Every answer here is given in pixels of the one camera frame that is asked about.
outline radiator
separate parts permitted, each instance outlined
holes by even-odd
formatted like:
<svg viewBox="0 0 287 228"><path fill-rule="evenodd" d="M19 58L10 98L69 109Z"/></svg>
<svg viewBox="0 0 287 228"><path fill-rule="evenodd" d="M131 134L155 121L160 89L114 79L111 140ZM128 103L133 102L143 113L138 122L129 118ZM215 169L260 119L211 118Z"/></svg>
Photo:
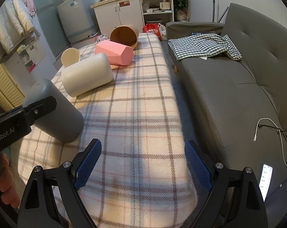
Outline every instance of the radiator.
<svg viewBox="0 0 287 228"><path fill-rule="evenodd" d="M22 105L24 95L16 86L6 68L0 65L0 107L4 111L9 111Z"/></svg>

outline smartphone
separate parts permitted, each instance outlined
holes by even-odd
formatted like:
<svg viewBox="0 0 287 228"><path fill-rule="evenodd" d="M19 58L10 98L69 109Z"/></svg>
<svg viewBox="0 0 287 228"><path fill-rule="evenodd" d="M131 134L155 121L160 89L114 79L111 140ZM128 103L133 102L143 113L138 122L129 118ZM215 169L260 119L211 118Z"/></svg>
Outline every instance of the smartphone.
<svg viewBox="0 0 287 228"><path fill-rule="evenodd" d="M269 189L273 168L270 165L263 164L262 173L259 181L259 189L265 201Z"/></svg>

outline floor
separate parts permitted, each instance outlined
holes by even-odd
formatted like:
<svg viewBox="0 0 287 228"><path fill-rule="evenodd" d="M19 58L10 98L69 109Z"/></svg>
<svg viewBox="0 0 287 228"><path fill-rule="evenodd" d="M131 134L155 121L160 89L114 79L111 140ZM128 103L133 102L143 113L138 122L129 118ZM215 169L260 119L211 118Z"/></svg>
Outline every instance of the floor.
<svg viewBox="0 0 287 228"><path fill-rule="evenodd" d="M182 131L184 134L184 140L185 142L189 140L193 140L197 143L197 137L195 134L194 123L193 123L193 119L191 115L191 105L190 105L190 100L188 98L188 94L182 83L179 72L174 72L174 63L168 52L167 41L161 41L161 46L163 48L164 55L166 57L167 64L169 66L169 70L171 74L171 82L172 82L172 86L175 92L177 106L179 108Z"/></svg>
<svg viewBox="0 0 287 228"><path fill-rule="evenodd" d="M58 71L62 67L61 58L59 57L57 61L54 63L54 67Z"/></svg>

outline human hand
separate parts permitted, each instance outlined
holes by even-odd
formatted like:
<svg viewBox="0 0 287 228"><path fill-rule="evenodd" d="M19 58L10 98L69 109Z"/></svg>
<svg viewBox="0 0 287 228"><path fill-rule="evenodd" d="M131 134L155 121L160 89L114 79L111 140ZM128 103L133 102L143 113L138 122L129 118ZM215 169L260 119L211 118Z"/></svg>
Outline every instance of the human hand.
<svg viewBox="0 0 287 228"><path fill-rule="evenodd" d="M3 166L3 172L0 176L1 200L4 204L17 208L20 204L20 199L13 182L12 172L9 169L9 159L4 152L1 153L1 163Z"/></svg>

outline plastic bag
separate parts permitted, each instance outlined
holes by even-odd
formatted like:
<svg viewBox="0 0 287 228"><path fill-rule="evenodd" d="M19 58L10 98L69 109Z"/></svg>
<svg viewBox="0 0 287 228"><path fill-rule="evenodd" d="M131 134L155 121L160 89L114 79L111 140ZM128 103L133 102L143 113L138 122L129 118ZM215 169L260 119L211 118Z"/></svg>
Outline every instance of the plastic bag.
<svg viewBox="0 0 287 228"><path fill-rule="evenodd" d="M146 13L147 9L150 8L150 2L143 3L143 12Z"/></svg>
<svg viewBox="0 0 287 228"><path fill-rule="evenodd" d="M186 13L182 10L178 10L176 14L177 21L189 21L189 18L187 17Z"/></svg>
<svg viewBox="0 0 287 228"><path fill-rule="evenodd" d="M166 27L162 24L158 24L158 30L161 34L161 40L166 41L167 40L167 32L166 32Z"/></svg>
<svg viewBox="0 0 287 228"><path fill-rule="evenodd" d="M143 27L143 32L154 33L159 38L159 40L161 40L161 34L159 32L157 25L155 24L146 24Z"/></svg>

